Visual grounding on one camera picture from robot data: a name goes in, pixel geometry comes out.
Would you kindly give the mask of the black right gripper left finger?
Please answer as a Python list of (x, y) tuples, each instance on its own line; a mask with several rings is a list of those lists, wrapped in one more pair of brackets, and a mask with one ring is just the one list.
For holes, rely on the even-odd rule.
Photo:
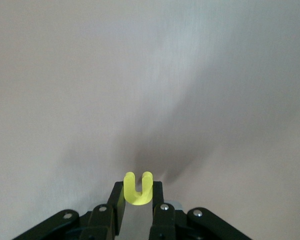
[(123, 182), (118, 181), (106, 203), (82, 216), (72, 209), (59, 211), (12, 240), (115, 240), (125, 205)]

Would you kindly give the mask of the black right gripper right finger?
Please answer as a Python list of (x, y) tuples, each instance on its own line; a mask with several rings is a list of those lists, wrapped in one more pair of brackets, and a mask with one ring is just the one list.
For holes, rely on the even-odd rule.
[(152, 187), (152, 225), (148, 240), (252, 240), (203, 207), (185, 213), (164, 201), (163, 184)]

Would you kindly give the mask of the yellow foam letter u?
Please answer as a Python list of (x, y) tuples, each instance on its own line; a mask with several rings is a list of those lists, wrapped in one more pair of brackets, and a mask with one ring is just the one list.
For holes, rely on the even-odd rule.
[(136, 191), (136, 176), (127, 172), (123, 178), (124, 199), (131, 205), (143, 206), (153, 199), (153, 174), (146, 171), (141, 178), (141, 191)]

